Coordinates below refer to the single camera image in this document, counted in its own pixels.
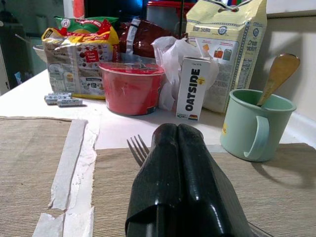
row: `red lid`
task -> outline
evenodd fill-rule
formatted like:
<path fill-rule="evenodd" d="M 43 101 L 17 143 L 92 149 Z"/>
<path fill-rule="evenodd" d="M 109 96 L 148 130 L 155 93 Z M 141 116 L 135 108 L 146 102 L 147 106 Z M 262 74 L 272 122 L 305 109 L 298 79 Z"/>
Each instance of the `red lid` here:
<path fill-rule="evenodd" d="M 130 63 L 100 63 L 102 70 L 119 74 L 137 75 L 161 75 L 164 74 L 163 68 L 157 64 L 130 64 Z"/>
<path fill-rule="evenodd" d="M 195 3 L 193 2 L 185 2 L 184 8 L 191 9 Z M 173 8 L 180 8 L 181 3 L 179 1 L 149 1 L 147 6 L 164 6 L 164 7 L 173 7 Z"/>

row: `battery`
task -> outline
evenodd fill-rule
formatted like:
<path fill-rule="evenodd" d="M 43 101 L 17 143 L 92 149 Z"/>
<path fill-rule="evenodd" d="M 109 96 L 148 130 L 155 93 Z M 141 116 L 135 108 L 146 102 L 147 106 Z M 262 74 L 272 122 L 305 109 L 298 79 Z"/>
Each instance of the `battery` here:
<path fill-rule="evenodd" d="M 57 105 L 59 107 L 80 106 L 82 105 L 82 99 L 59 99 Z"/>
<path fill-rule="evenodd" d="M 48 95 L 45 96 L 45 102 L 48 105 L 57 105 L 59 99 L 71 99 L 68 95 Z"/>
<path fill-rule="evenodd" d="M 69 93 L 69 92 L 52 92 L 52 93 L 49 93 L 48 95 L 68 95 L 69 97 L 72 97 L 72 93 Z"/>

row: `wooden spoon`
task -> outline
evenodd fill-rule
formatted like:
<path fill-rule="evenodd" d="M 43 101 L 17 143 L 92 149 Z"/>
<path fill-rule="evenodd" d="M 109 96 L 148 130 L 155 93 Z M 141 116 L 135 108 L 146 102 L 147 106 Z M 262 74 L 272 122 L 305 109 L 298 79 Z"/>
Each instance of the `wooden spoon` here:
<path fill-rule="evenodd" d="M 280 54 L 272 63 L 267 84 L 261 94 L 257 106 L 262 106 L 265 101 L 276 91 L 300 65 L 300 59 L 293 54 Z"/>

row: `tan placemat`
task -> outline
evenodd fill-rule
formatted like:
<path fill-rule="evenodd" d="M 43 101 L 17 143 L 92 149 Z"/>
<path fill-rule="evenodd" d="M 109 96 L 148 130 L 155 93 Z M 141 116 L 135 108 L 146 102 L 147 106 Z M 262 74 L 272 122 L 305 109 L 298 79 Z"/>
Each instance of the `tan placemat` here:
<path fill-rule="evenodd" d="M 0 117 L 0 237 L 30 237 L 41 213 L 62 213 L 47 205 L 70 124 Z"/>
<path fill-rule="evenodd" d="M 228 153 L 212 154 L 232 182 L 252 224 L 275 237 L 316 233 L 316 151 L 282 144 L 276 158 L 250 163 Z M 93 237 L 124 237 L 131 185 L 139 167 L 129 149 L 97 151 L 92 205 Z"/>

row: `mug handle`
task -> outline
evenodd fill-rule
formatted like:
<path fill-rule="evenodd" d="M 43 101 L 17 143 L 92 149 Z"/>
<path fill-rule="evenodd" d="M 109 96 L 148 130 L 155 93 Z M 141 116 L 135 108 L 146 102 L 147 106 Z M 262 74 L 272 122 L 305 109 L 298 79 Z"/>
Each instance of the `mug handle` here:
<path fill-rule="evenodd" d="M 256 116 L 257 118 L 257 132 L 255 135 L 255 139 L 253 144 L 250 148 L 249 152 L 244 152 L 244 156 L 248 159 L 253 161 L 259 161 L 263 151 L 266 148 L 269 133 L 270 133 L 270 126 L 269 121 L 265 117 Z"/>

